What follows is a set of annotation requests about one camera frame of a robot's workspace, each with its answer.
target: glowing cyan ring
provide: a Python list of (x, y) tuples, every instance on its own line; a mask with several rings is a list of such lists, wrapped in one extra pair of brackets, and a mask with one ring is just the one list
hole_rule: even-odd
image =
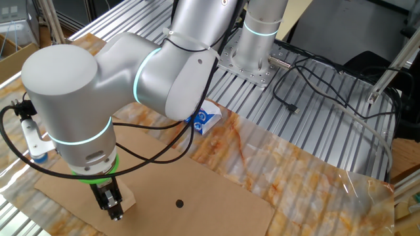
[(157, 52), (159, 52), (160, 49), (161, 48), (155, 49), (151, 53), (149, 53), (149, 55), (147, 55), (147, 57), (143, 60), (143, 62), (141, 63), (140, 67), (138, 68), (138, 71), (137, 71), (137, 74), (136, 74), (136, 78), (134, 79), (134, 86), (133, 86), (134, 98), (136, 99), (136, 101), (138, 103), (141, 103), (140, 101), (138, 101), (138, 98), (137, 98), (137, 85), (138, 85), (138, 80), (140, 79), (140, 74), (142, 73), (142, 70), (146, 66), (147, 62), (152, 58), (152, 56), (154, 54), (156, 54)]
[(247, 26), (247, 24), (245, 24), (245, 22), (243, 24), (251, 33), (254, 33), (254, 34), (259, 35), (259, 36), (271, 36), (271, 35), (275, 35), (278, 32), (278, 30), (277, 30), (274, 33), (257, 33), (255, 31), (253, 31), (252, 29), (249, 29), (249, 27)]
[(105, 133), (105, 131), (108, 129), (108, 127), (111, 125), (112, 123), (112, 118), (110, 117), (110, 120), (108, 121), (108, 124), (106, 124), (105, 128), (100, 131), (97, 135), (93, 136), (92, 138), (86, 139), (84, 141), (80, 141), (80, 142), (65, 142), (65, 141), (61, 141), (58, 140), (54, 137), (51, 136), (51, 134), (48, 134), (51, 138), (51, 140), (55, 141), (56, 143), (59, 144), (64, 144), (64, 145), (70, 145), (70, 146), (76, 146), (76, 145), (81, 145), (81, 144), (86, 144), (88, 142), (92, 142), (93, 140), (97, 139), (99, 136), (103, 135)]

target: metal mounting plate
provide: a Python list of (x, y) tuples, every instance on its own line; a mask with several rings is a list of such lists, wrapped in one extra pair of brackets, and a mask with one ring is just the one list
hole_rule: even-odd
[(271, 65), (266, 71), (245, 71), (244, 69), (239, 68), (232, 61), (232, 53), (238, 44), (238, 41), (241, 37), (242, 29), (239, 29), (235, 32), (229, 42), (226, 44), (222, 55), (220, 56), (219, 68), (226, 70), (234, 75), (237, 75), (239, 78), (245, 79), (258, 87), (267, 87), (271, 80), (273, 80), (278, 67)]

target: green ring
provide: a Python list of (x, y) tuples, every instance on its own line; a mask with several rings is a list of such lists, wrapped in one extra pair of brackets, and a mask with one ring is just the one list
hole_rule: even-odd
[[(119, 157), (118, 154), (115, 157), (115, 165), (112, 168), (112, 170), (108, 173), (108, 174), (113, 174), (115, 172), (117, 172), (117, 168), (119, 165)], [(79, 180), (80, 182), (84, 183), (84, 184), (101, 184), (107, 180), (109, 180), (110, 178), (101, 178), (101, 179), (97, 179), (97, 180)]]

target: cardboard sheet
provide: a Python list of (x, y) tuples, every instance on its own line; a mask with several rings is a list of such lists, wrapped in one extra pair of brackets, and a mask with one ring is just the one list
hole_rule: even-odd
[[(145, 157), (165, 146), (139, 129), (115, 127), (115, 133), (120, 144)], [(119, 170), (142, 162), (122, 150), (118, 153)], [(160, 159), (178, 154), (171, 149)], [(63, 160), (52, 169), (70, 173)], [(263, 236), (274, 213), (266, 201), (188, 157), (168, 165), (150, 164), (121, 179), (136, 204), (118, 222), (99, 209), (87, 184), (45, 175), (35, 188), (108, 236)], [(182, 208), (175, 204), (179, 199)]]

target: white wall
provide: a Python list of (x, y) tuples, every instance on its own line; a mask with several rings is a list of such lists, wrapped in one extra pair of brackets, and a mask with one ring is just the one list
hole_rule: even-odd
[(397, 7), (401, 7), (406, 10), (411, 10), (411, 7), (413, 6), (415, 0), (382, 0), (387, 3), (396, 5)]

